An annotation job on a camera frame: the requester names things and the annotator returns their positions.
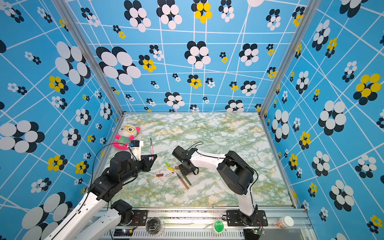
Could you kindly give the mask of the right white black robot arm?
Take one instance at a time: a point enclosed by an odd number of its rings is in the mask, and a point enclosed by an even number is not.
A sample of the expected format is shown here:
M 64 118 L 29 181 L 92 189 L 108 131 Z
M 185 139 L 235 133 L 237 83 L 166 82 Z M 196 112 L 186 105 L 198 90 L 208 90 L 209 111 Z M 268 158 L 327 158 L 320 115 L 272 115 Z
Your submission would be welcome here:
M 184 175 L 196 176 L 201 168 L 217 171 L 227 187 L 237 195 L 240 213 L 247 218 L 255 215 L 257 205 L 253 200 L 252 187 L 259 175 L 236 152 L 210 154 L 197 148 L 185 150 L 177 146 L 172 155 L 181 162 L 179 169 Z

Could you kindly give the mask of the pink gel pen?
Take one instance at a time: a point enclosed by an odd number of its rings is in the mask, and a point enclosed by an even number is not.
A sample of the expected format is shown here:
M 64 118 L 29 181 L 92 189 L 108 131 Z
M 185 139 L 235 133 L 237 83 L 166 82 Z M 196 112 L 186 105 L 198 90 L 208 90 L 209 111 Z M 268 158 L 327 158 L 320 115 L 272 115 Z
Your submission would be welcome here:
M 155 157 L 154 157 L 154 146 L 153 146 L 152 138 L 150 138 L 150 147 L 151 147 L 151 161 L 154 161 Z

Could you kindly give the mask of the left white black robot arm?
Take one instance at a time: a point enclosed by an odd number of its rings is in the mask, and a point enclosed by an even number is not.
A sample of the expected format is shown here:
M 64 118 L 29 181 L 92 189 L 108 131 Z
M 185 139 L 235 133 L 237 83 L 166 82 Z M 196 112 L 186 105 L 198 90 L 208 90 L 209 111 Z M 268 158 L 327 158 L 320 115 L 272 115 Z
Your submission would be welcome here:
M 134 160 L 131 153 L 121 151 L 115 154 L 100 177 L 96 178 L 88 193 L 58 227 L 46 237 L 48 240 L 98 240 L 118 225 L 134 231 L 144 226 L 147 211 L 134 211 L 124 200 L 114 202 L 109 210 L 91 225 L 89 221 L 126 183 L 133 182 L 141 172 L 149 172 L 157 155 L 142 155 Z

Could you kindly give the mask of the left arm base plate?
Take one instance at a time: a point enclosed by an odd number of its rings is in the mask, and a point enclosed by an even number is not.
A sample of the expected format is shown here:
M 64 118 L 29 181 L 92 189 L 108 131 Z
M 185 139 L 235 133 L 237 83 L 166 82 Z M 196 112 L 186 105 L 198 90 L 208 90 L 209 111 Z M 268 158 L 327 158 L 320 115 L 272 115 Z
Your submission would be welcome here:
M 130 210 L 122 214 L 121 226 L 145 226 L 148 219 L 147 210 Z

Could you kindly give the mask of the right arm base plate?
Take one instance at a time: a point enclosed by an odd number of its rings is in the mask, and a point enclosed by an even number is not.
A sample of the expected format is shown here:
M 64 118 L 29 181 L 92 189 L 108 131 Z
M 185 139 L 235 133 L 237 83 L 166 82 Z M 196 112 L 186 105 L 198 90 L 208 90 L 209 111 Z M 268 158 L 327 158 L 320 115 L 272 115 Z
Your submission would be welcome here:
M 224 215 L 230 227 L 267 227 L 268 220 L 265 211 L 254 210 L 247 216 L 240 210 L 227 210 Z

